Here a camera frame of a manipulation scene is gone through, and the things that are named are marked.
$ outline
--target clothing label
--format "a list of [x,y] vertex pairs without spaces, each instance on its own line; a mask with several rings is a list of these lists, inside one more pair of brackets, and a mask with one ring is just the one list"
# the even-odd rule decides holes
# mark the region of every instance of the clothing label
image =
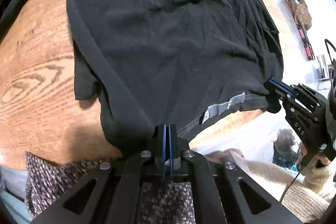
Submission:
[[230,106],[243,103],[244,101],[245,101],[245,92],[232,97],[227,102],[209,106],[206,112],[204,113],[202,124],[204,124],[204,122],[207,119],[211,118],[212,116],[221,115],[224,111],[228,110]]

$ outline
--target metal screw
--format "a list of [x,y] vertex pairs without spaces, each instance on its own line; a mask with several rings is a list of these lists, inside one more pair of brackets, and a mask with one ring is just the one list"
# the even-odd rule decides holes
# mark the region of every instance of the metal screw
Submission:
[[224,166],[226,169],[233,169],[236,167],[235,163],[233,161],[227,161],[224,163]]
[[187,158],[192,158],[193,156],[195,156],[195,153],[192,150],[186,150],[184,151],[184,156],[186,156]]
[[108,161],[104,161],[100,164],[100,169],[107,170],[111,167],[111,164]]
[[319,147],[319,149],[321,150],[325,150],[325,148],[327,147],[326,143],[321,144],[321,146]]
[[141,151],[140,155],[143,158],[148,158],[152,155],[152,153],[149,150],[144,150],[144,151]]

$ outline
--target cream knit sweater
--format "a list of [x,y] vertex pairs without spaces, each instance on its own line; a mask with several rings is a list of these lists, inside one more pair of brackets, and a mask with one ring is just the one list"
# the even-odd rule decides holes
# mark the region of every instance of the cream knit sweater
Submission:
[[[241,169],[277,200],[294,179],[275,164],[248,161],[232,151],[231,155]],[[320,218],[336,194],[335,172],[336,159],[323,168],[314,168],[305,176],[303,184],[296,180],[289,187],[282,204],[303,223]]]

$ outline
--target red object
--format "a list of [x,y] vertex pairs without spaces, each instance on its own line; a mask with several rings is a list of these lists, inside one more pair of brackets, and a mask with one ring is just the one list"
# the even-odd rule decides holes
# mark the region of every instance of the red object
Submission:
[[305,42],[304,48],[306,50],[308,60],[309,61],[314,60],[314,54],[313,54],[313,50],[311,49],[310,43]]
[[303,30],[301,28],[299,29],[299,33],[301,35],[301,38],[305,38],[305,34],[303,33]]

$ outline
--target wood grain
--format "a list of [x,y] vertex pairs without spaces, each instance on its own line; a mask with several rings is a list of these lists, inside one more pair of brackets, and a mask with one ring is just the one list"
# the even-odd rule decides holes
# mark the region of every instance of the wood grain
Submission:
[[[264,0],[290,50],[289,27]],[[66,163],[121,156],[104,138],[100,104],[74,97],[74,56],[66,0],[29,0],[0,44],[0,164],[25,169],[24,151]],[[260,110],[236,112],[200,133],[191,147],[224,135]]]

